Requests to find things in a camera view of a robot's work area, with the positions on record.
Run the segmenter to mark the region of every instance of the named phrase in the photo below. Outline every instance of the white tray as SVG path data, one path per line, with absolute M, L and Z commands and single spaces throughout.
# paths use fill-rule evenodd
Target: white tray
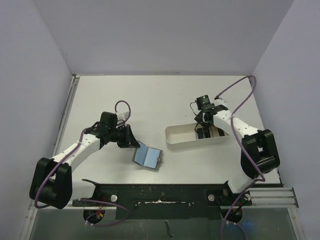
M 225 136 L 220 136 L 218 129 L 215 126 L 212 126 L 211 131 L 213 137 L 197 139 L 198 136 L 195 132 L 195 126 L 196 123 L 168 126 L 165 129 L 167 148 L 175 150 L 224 143 L 230 137 L 226 132 L 224 132 Z

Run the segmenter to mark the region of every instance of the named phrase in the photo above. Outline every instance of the purple cable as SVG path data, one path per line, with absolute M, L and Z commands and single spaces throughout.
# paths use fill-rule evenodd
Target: purple cable
M 93 224 L 92 226 L 94 227 L 110 227 L 110 226 L 113 226 L 113 225 L 116 225 L 116 224 L 119 224 L 119 223 L 122 223 L 123 221 L 125 221 L 130 215 L 131 215 L 131 212 L 125 208 L 124 206 L 121 206 L 121 205 L 118 205 L 118 204 L 115 204 L 115 203 L 111 203 L 111 202 L 107 202 L 107 201 L 97 201 L 97 200 L 90 200 L 90 199 L 80 199 L 80 201 L 83 201 L 83 202 L 89 202 L 89 203 L 96 203 L 96 204 L 104 204 L 104 205 L 109 205 L 109 206 L 114 206 L 114 207 L 118 207 L 118 208 L 121 208 L 123 210 L 125 210 L 128 215 L 125 217 L 125 218 L 122 218 L 118 221 L 115 221 L 115 222 L 112 222 L 112 223 L 106 223 L 106 224 Z M 87 222 L 89 218 L 91 218 L 92 216 L 96 215 L 96 213 L 93 213 L 91 215 L 89 215 L 85 221 Z
M 234 115 L 235 113 L 239 110 L 239 108 L 241 108 L 245 102 L 251 97 L 251 95 L 254 93 L 256 86 L 257 86 L 257 79 L 255 76 L 253 75 L 248 75 L 245 76 L 241 79 L 239 79 L 238 81 L 234 82 L 233 84 L 231 84 L 230 86 L 228 86 L 225 90 L 223 90 L 222 92 L 220 92 L 215 98 L 219 98 L 221 94 L 223 94 L 225 91 L 227 91 L 228 89 L 230 89 L 232 86 L 234 86 L 235 84 L 239 83 L 240 81 L 244 80 L 244 79 L 249 79 L 249 78 L 253 78 L 254 79 L 254 84 L 252 87 L 252 91 L 249 93 L 249 95 L 243 100 L 242 103 L 240 103 L 240 105 L 232 112 L 231 114 L 231 119 L 230 119 L 230 123 L 231 123 L 231 128 L 232 128 L 232 132 L 234 134 L 234 137 L 237 141 L 237 143 L 239 144 L 241 150 L 243 151 L 243 153 L 246 155 L 246 157 L 249 159 L 250 163 L 253 165 L 254 169 L 258 172 L 259 176 L 262 179 L 255 179 L 245 190 L 243 190 L 239 196 L 235 199 L 235 201 L 233 202 L 233 204 L 231 205 L 231 207 L 229 208 L 229 210 L 227 211 L 225 217 L 223 218 L 222 224 L 221 224 L 221 240 L 223 240 L 223 230 L 224 230 L 224 226 L 226 223 L 226 219 L 229 216 L 231 210 L 233 209 L 233 207 L 237 204 L 237 202 L 239 201 L 239 199 L 242 197 L 242 195 L 245 193 L 245 191 L 249 188 L 251 188 L 256 182 L 265 182 L 266 178 L 264 177 L 263 173 L 260 171 L 260 169 L 258 168 L 258 166 L 256 165 L 255 161 L 251 158 L 251 156 L 249 155 L 249 153 L 247 152 L 247 150 L 245 149 L 245 147 L 242 145 L 240 138 L 238 137 L 237 131 L 235 129 L 234 126 Z
M 39 196 L 40 196 L 40 193 L 41 191 L 43 190 L 44 186 L 46 185 L 47 181 L 49 180 L 49 178 L 55 173 L 55 171 L 60 167 L 61 164 L 64 163 L 64 161 L 66 159 L 68 159 L 75 151 L 78 150 L 78 148 L 81 146 L 81 143 L 82 143 L 82 140 L 84 138 L 84 134 L 85 134 L 85 131 L 87 129 L 89 129 L 90 127 L 88 128 L 85 128 L 82 130 L 81 132 L 81 135 L 80 135 L 80 139 L 79 139 L 79 142 L 78 144 L 75 146 L 75 148 L 70 151 L 67 155 L 64 156 L 64 158 L 62 158 L 58 163 L 57 165 L 55 165 L 55 167 L 51 170 L 51 172 L 48 174 L 48 176 L 45 177 L 45 179 L 43 180 L 42 184 L 40 185 L 38 191 L 36 192 L 36 195 L 35 195 L 35 198 L 34 198 L 34 206 L 37 208 L 37 209 L 44 209 L 46 207 L 48 207 L 49 205 L 38 205 L 38 201 L 39 201 Z
M 128 116 L 125 120 L 123 120 L 124 122 L 117 123 L 117 126 L 120 126 L 120 125 L 122 125 L 122 124 L 126 123 L 126 121 L 128 121 L 128 120 L 129 120 L 129 118 L 131 117 L 131 107 L 130 107 L 129 103 L 128 103 L 128 102 L 126 102 L 125 100 L 119 100 L 119 101 L 117 101 L 117 102 L 116 102 L 116 104 L 115 104 L 115 106 L 114 106 L 114 110 L 115 110 L 115 112 L 116 112 L 116 113 L 118 112 L 118 111 L 117 111 L 117 106 L 118 106 L 118 104 L 119 104 L 119 103 L 125 103 L 125 104 L 128 106 L 128 109 L 129 109 L 129 116 Z

